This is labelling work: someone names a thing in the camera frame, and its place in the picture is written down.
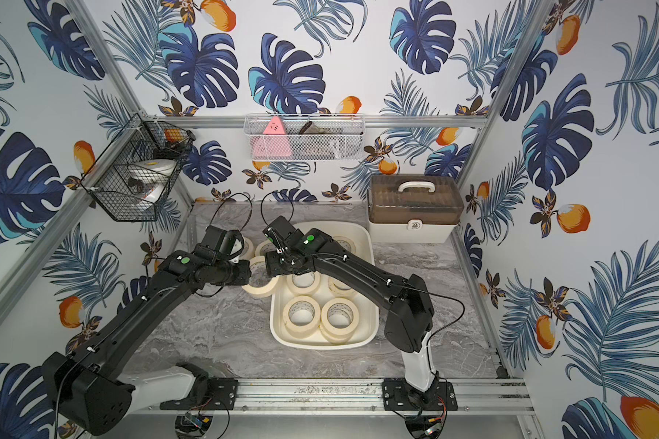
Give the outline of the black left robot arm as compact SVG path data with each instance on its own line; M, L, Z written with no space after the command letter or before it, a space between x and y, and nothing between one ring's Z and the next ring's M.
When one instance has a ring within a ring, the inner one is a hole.
M86 432L112 430L131 408L135 385L119 377L128 360L153 330L205 285L246 285L250 263L234 246L239 230L207 228L192 252L175 251L159 265L146 289L103 329L73 352L54 352L41 367L55 412Z

